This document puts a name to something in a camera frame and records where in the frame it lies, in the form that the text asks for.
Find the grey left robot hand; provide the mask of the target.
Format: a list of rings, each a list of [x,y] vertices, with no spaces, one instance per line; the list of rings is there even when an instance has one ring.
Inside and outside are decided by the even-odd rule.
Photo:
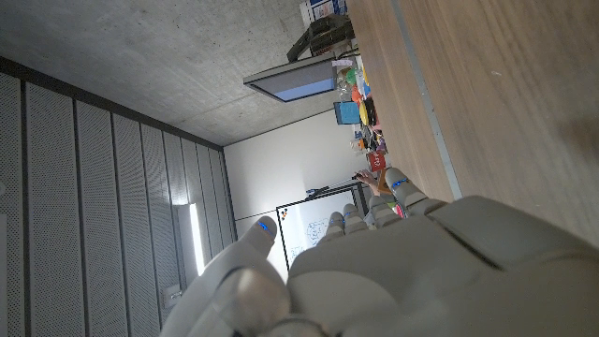
[[[282,278],[268,261],[275,222],[259,218],[184,291],[165,336],[594,336],[598,251],[501,202],[427,197],[400,170],[353,206]]]

